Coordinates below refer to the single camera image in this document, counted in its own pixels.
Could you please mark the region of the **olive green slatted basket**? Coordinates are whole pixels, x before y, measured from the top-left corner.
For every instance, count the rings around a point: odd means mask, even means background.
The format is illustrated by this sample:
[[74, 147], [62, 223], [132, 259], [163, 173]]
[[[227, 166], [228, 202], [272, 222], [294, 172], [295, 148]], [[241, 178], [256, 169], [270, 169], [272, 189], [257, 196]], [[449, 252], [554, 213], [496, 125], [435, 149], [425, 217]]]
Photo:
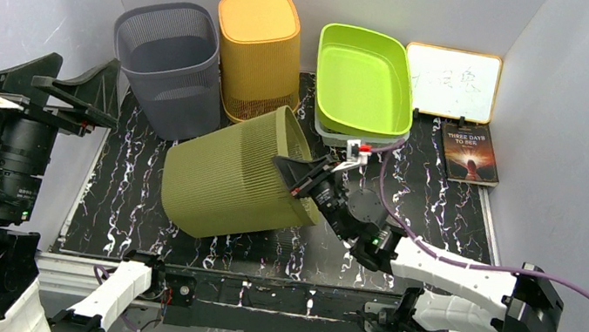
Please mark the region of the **olive green slatted basket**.
[[160, 188], [166, 217], [195, 238], [317, 224], [315, 203], [290, 194], [276, 155], [313, 158], [287, 106], [172, 146]]

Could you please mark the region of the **orange slatted plastic basket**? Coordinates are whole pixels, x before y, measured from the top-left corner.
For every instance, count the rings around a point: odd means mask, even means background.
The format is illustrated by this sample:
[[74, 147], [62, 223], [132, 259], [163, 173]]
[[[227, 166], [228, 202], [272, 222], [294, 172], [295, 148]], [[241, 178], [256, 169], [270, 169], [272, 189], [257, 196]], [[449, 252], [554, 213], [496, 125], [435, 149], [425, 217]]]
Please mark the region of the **orange slatted plastic basket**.
[[220, 0], [222, 106], [234, 123], [300, 104], [301, 25], [293, 0]]

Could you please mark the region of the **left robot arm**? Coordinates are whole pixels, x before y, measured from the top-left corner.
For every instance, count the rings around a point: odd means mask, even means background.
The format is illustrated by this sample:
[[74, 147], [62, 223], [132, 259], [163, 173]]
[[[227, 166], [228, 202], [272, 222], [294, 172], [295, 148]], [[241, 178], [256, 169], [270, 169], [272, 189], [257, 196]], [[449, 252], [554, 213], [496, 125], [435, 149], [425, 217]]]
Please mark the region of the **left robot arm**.
[[0, 71], [0, 332], [108, 332], [135, 299], [167, 291], [156, 254], [131, 251], [79, 303], [53, 317], [39, 299], [39, 235], [17, 226], [32, 215], [59, 133], [84, 136], [118, 124], [120, 64], [111, 60], [59, 79], [56, 52]]

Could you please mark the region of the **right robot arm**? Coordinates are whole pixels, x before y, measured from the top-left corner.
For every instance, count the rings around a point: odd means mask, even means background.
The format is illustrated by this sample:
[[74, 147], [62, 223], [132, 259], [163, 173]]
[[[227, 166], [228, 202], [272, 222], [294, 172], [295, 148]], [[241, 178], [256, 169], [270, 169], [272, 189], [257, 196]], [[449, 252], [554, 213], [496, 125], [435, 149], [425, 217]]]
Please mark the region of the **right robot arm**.
[[343, 185], [330, 156], [306, 161], [276, 155], [272, 162], [289, 193], [316, 204], [359, 264], [437, 289], [406, 290], [380, 323], [396, 332], [557, 332], [564, 303], [540, 271], [493, 271], [409, 237], [375, 191]]

